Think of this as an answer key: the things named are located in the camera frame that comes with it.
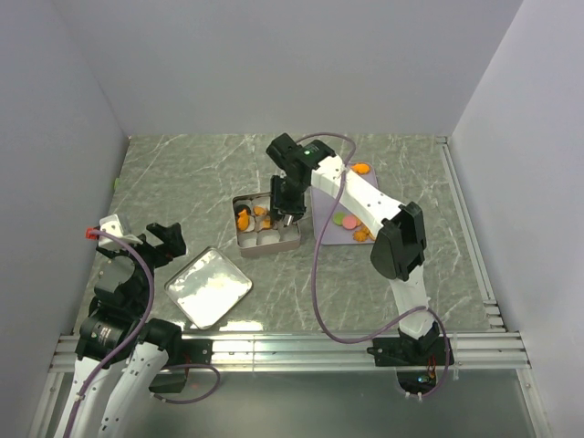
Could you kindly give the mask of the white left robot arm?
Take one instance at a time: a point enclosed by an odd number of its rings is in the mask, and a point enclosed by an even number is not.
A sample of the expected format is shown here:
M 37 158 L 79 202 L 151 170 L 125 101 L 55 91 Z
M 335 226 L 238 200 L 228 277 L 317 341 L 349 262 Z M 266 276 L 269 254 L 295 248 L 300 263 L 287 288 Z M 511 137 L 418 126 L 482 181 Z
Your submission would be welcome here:
M 151 223 L 146 230 L 159 239 L 157 245 L 133 235 L 116 215 L 86 232 L 108 262 L 79 328 L 73 382 L 57 437 L 112 436 L 129 402 L 163 367 L 182 359 L 181 328 L 150 316 L 155 270 L 187 251 L 182 228 Z

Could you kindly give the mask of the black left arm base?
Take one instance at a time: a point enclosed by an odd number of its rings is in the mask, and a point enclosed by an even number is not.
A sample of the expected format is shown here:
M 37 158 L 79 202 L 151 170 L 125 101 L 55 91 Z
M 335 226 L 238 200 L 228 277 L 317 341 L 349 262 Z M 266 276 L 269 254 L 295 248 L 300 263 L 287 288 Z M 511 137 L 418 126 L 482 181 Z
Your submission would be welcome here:
M 190 370 L 172 370 L 171 366 L 183 364 L 210 364 L 213 342 L 210 339 L 183 340 L 180 348 L 171 356 L 167 364 L 153 379 L 149 390 L 153 393 L 179 394 L 186 386 Z

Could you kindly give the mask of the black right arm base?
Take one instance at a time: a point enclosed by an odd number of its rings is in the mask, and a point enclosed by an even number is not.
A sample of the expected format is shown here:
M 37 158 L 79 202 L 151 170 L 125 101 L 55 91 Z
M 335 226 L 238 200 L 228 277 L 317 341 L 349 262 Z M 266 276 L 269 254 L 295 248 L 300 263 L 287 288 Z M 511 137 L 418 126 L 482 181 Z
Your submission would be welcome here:
M 438 368 L 447 370 L 454 365 L 450 340 L 443 335 L 437 322 L 419 339 L 401 331 L 398 338 L 375 338 L 367 353 L 376 367 L 421 367 L 417 371 L 398 371 L 398 383 L 405 394 L 419 399 L 438 388 Z

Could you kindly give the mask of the black round cookie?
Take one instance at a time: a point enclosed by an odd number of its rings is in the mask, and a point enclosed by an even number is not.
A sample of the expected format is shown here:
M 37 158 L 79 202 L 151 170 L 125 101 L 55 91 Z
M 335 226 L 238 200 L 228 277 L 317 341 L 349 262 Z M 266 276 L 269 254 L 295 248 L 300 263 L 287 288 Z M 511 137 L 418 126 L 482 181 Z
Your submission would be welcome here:
M 248 205 L 240 204 L 235 207 L 235 214 L 237 216 L 250 215 L 251 209 Z

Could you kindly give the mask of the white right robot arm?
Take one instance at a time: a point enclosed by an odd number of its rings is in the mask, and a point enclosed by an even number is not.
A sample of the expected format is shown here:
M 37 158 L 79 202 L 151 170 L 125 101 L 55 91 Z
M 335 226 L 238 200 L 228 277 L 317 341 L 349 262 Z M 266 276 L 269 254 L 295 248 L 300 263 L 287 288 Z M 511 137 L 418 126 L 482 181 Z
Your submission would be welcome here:
M 341 158 L 320 134 L 306 137 L 302 146 L 283 133 L 272 140 L 266 154 L 283 172 L 270 179 L 270 214 L 285 226 L 306 212 L 305 192 L 312 188 L 334 199 L 362 221 L 374 238 L 370 261 L 391 284 L 401 319 L 399 331 L 407 336 L 402 356 L 422 364 L 433 355 L 427 336 L 433 328 L 428 295 L 423 282 L 424 251 L 427 246 L 422 209 L 404 204 L 382 193 L 349 167 L 350 157 Z

